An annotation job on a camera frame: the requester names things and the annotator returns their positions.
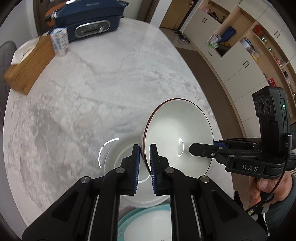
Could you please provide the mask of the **person's right hand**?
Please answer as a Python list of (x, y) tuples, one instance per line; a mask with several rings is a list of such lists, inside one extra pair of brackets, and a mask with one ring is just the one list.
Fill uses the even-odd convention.
[[(254, 177), (249, 177), (249, 205), (254, 206), (261, 201), (261, 192), (269, 193), (271, 192), (279, 179), (268, 180), (268, 179), (256, 179)], [(293, 186), (292, 174), (290, 172), (285, 172), (279, 185), (273, 192), (273, 200), (270, 204), (280, 202), (285, 200), (290, 194)]]

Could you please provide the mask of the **grey-green right sleeve forearm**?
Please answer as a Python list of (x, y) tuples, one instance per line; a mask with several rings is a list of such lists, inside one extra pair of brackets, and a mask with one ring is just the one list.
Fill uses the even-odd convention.
[(267, 240), (295, 240), (295, 175), (292, 189), (286, 199), (269, 207), (265, 221), (270, 236)]

